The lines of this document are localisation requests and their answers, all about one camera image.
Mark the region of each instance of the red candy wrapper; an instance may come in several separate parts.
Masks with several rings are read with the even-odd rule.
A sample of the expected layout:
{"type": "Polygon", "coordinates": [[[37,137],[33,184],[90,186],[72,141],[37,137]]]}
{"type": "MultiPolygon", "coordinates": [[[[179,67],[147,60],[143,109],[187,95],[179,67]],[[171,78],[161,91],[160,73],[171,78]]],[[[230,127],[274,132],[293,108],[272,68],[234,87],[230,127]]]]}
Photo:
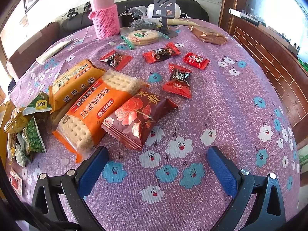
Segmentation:
{"type": "Polygon", "coordinates": [[[155,63],[157,61],[165,61],[171,56],[180,55],[181,52],[173,42],[168,43],[163,49],[152,50],[142,54],[147,63],[155,63]]]}
{"type": "Polygon", "coordinates": [[[183,61],[199,69],[205,69],[210,62],[210,60],[198,56],[192,52],[187,53],[183,58],[183,61]]]}
{"type": "Polygon", "coordinates": [[[141,151],[157,121],[174,108],[169,99],[140,89],[104,119],[102,128],[127,148],[141,151]]]}
{"type": "Polygon", "coordinates": [[[163,90],[191,98],[189,78],[192,71],[172,63],[169,63],[169,68],[172,75],[169,82],[163,85],[163,90]]]}
{"type": "Polygon", "coordinates": [[[133,57],[129,55],[119,55],[115,50],[113,50],[101,57],[100,61],[104,61],[116,71],[120,71],[130,60],[132,60],[132,58],[133,57]]]}

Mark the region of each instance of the chocolate candy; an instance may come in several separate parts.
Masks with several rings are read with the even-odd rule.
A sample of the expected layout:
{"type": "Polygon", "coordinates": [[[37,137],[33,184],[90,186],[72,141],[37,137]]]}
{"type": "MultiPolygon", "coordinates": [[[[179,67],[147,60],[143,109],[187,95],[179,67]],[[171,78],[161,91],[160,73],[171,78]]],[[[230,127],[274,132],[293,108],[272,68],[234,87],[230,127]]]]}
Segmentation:
{"type": "Polygon", "coordinates": [[[209,64],[210,60],[207,60],[201,56],[198,56],[192,52],[189,52],[183,58],[183,61],[187,64],[194,66],[199,69],[205,69],[206,66],[209,64]]]}
{"type": "Polygon", "coordinates": [[[174,108],[178,106],[169,99],[140,89],[104,119],[102,128],[127,148],[140,151],[158,120],[174,108]]]}
{"type": "Polygon", "coordinates": [[[172,75],[169,82],[163,85],[163,90],[191,98],[189,78],[192,72],[172,63],[169,63],[169,68],[172,75]]]}
{"type": "Polygon", "coordinates": [[[181,52],[173,42],[168,43],[164,48],[152,50],[142,54],[147,63],[155,63],[157,61],[165,61],[171,56],[180,55],[181,52]]]}
{"type": "Polygon", "coordinates": [[[100,61],[104,61],[116,71],[120,71],[130,60],[132,60],[132,58],[133,57],[129,55],[119,55],[115,50],[113,50],[101,57],[100,61]]]}

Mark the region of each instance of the plastic bag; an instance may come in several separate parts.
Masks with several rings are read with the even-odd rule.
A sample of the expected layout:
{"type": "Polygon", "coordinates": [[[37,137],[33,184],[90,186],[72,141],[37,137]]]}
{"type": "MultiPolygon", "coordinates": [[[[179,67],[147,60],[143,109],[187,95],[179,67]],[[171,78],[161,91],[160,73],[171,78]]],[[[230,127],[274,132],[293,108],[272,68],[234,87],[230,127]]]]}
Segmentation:
{"type": "Polygon", "coordinates": [[[169,39],[167,35],[152,29],[132,31],[122,35],[121,38],[128,44],[130,49],[133,49],[135,46],[143,46],[156,43],[159,41],[159,39],[169,39]]]}
{"type": "Polygon", "coordinates": [[[199,40],[216,45],[224,45],[227,43],[227,39],[224,35],[218,33],[211,28],[205,28],[201,26],[191,26],[189,30],[199,38],[199,40]]]}
{"type": "Polygon", "coordinates": [[[46,153],[45,145],[39,133],[34,116],[24,128],[22,138],[26,143],[26,155],[29,155],[31,151],[46,153]]]}

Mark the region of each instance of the yellow biscuit package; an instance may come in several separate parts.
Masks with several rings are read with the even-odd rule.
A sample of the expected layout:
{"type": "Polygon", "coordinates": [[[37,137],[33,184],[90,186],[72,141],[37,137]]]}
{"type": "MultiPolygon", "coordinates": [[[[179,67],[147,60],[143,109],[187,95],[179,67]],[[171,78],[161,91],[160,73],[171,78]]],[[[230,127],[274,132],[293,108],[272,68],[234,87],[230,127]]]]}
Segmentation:
{"type": "Polygon", "coordinates": [[[62,108],[78,93],[84,92],[106,71],[96,68],[88,59],[60,75],[49,87],[49,102],[54,112],[62,108]]]}

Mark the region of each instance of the table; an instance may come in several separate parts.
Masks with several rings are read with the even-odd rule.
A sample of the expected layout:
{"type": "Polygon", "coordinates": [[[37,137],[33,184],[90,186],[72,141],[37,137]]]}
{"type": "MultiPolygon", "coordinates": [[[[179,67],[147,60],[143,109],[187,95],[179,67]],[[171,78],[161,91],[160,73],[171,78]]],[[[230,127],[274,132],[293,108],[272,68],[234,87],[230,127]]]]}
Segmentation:
{"type": "MultiPolygon", "coordinates": [[[[111,165],[120,173],[118,178],[112,177],[111,171],[102,173],[84,199],[106,230],[210,230],[231,200],[207,163],[205,154],[212,145],[218,146],[239,168],[260,176],[275,173],[287,220],[297,213],[298,153],[275,90],[258,64],[230,35],[213,24],[193,21],[224,34],[228,43],[204,43],[186,26],[175,26],[178,37],[129,51],[119,36],[98,40],[91,26],[60,40],[74,39],[43,65],[34,63],[10,94],[16,106],[25,106],[40,90],[48,92],[48,86],[59,74],[85,58],[97,67],[109,69],[99,59],[116,49],[133,56],[121,72],[149,81],[152,92],[179,105],[179,110],[158,122],[154,136],[149,137],[141,152],[125,148],[110,135],[101,140],[100,145],[109,149],[111,165]],[[180,56],[155,64],[145,62],[142,53],[169,41],[177,44],[180,56]],[[187,52],[209,59],[210,64],[205,70],[185,64],[182,59],[187,52]],[[162,85],[170,78],[170,62],[192,70],[191,99],[162,91],[162,85]],[[156,81],[155,73],[162,80],[151,83],[156,81]],[[166,168],[172,178],[157,181],[156,175],[166,168]],[[194,177],[189,176],[192,170],[194,177]]],[[[47,135],[44,126],[40,126],[40,132],[47,153],[38,154],[24,169],[12,165],[23,178],[23,198],[29,202],[40,173],[56,176],[78,167],[75,156],[54,136],[47,135]]],[[[63,204],[72,221],[67,203],[63,204]]],[[[247,217],[246,211],[238,227],[244,225],[247,217]]]]}

